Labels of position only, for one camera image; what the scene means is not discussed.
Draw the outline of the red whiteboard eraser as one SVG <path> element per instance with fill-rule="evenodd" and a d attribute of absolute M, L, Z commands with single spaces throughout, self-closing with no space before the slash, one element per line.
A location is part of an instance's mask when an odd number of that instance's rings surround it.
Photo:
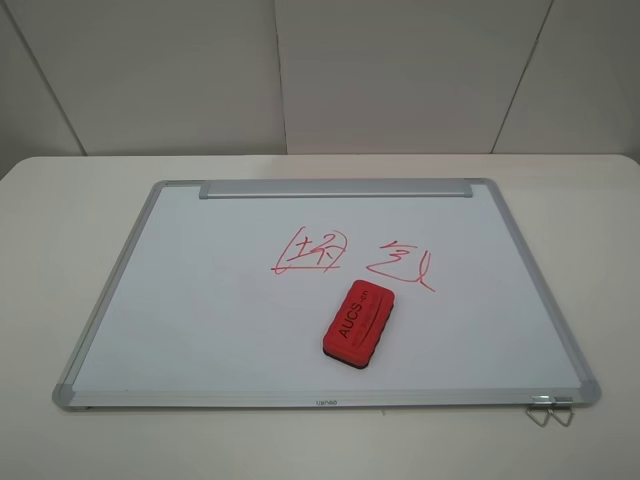
<path fill-rule="evenodd" d="M 348 290 L 325 332 L 325 355 L 356 369 L 368 367 L 394 307 L 394 293 L 365 280 Z"/>

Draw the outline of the left metal hanging clip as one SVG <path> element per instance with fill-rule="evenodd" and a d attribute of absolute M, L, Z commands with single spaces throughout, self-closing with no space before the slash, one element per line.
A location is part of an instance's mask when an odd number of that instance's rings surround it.
<path fill-rule="evenodd" d="M 533 403 L 526 410 L 526 416 L 538 427 L 545 428 L 551 418 L 554 400 L 551 396 L 540 395 L 533 397 Z"/>

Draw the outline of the metal hanging clip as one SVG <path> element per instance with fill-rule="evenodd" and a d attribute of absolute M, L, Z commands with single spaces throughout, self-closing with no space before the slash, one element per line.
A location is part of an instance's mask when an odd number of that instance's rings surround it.
<path fill-rule="evenodd" d="M 560 426 L 569 428 L 575 417 L 574 404 L 571 397 L 555 397 L 547 408 L 548 415 Z"/>
<path fill-rule="evenodd" d="M 533 397 L 533 403 L 526 410 L 526 416 L 538 427 L 545 428 L 551 418 L 554 400 L 551 396 L 540 395 Z"/>

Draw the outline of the right metal hanging clip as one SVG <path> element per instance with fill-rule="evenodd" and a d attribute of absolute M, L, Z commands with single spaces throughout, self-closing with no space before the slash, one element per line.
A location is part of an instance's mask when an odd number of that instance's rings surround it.
<path fill-rule="evenodd" d="M 560 426 L 569 428 L 575 417 L 574 404 L 571 397 L 555 397 L 547 408 L 548 415 Z"/>

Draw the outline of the white whiteboard with aluminium frame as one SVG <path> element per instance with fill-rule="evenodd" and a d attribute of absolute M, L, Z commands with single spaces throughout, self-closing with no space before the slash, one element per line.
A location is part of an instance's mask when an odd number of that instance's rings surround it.
<path fill-rule="evenodd" d="M 356 280 L 394 307 L 325 355 Z M 601 396 L 485 178 L 156 183 L 52 393 L 61 409 L 525 406 Z"/>

